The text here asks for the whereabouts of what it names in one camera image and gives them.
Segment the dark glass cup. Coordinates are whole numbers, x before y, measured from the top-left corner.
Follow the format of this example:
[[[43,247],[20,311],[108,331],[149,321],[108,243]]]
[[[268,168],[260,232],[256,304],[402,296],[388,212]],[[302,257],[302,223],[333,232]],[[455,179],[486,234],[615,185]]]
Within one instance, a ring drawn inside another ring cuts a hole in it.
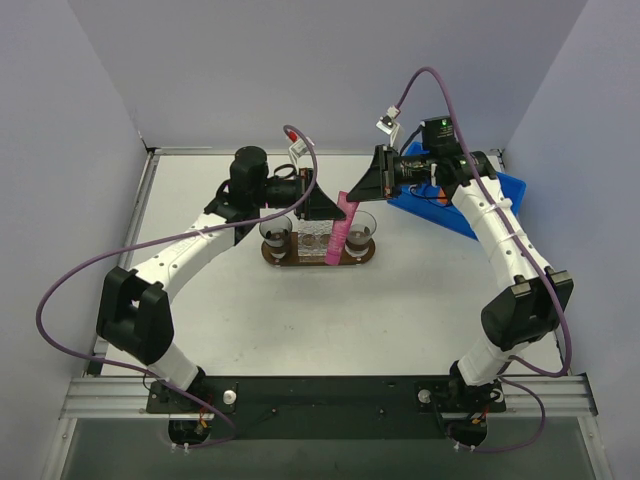
[[[353,217],[347,235],[345,243],[347,253],[354,258],[366,255],[376,229],[375,217],[369,212],[358,210]]]
[[[286,257],[291,248],[293,224],[286,215],[261,222],[259,232],[268,253],[276,260]]]

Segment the orange toothpaste tube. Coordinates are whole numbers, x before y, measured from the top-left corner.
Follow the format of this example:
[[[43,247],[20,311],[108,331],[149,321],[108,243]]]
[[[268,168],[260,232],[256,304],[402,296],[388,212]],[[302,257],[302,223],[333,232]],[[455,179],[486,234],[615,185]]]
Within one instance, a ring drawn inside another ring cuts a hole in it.
[[[445,192],[443,189],[440,189],[437,196],[436,196],[436,200],[442,204],[442,205],[448,205],[449,204],[449,199],[446,196]]]

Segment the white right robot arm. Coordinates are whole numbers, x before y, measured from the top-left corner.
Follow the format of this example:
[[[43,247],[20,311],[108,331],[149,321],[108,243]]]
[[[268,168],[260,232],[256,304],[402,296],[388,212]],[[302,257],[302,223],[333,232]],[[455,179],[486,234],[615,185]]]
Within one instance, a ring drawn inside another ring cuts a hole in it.
[[[484,387],[525,348],[565,324],[574,283],[532,245],[488,157],[464,152],[450,118],[425,121],[422,145],[422,153],[406,156],[389,145],[376,146],[368,170],[347,198],[390,200],[403,187],[428,184],[440,188],[465,218],[501,291],[482,309],[482,334],[451,374],[470,388]]]

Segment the magenta toothpaste tube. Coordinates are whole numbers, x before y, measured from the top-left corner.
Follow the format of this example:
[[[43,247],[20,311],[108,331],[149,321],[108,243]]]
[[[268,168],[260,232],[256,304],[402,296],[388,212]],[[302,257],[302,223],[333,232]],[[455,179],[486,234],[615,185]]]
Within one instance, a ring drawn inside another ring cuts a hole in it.
[[[345,214],[345,218],[333,222],[327,252],[324,258],[324,263],[328,266],[337,266],[340,264],[347,236],[359,206],[358,202],[349,201],[347,196],[348,193],[345,191],[340,191],[338,195],[337,206]]]

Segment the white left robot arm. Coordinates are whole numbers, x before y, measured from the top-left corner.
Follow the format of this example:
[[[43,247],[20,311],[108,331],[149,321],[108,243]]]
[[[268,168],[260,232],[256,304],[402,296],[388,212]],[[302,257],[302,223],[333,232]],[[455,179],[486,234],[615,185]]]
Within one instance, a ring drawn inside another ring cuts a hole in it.
[[[314,183],[306,168],[292,178],[269,172],[266,152],[240,148],[229,177],[187,230],[186,238],[130,270],[112,269],[104,280],[96,331],[171,384],[170,400],[183,411],[204,402],[204,373],[174,342],[171,303],[216,256],[237,246],[267,207],[291,208],[297,218],[343,220],[345,213]]]

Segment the clear textured toothbrush holder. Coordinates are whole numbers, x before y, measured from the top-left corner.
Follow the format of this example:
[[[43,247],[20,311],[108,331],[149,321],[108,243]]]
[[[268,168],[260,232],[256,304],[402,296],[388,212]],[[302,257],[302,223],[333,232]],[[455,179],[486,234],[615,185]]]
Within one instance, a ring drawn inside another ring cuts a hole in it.
[[[298,222],[298,258],[302,263],[324,263],[333,221]]]

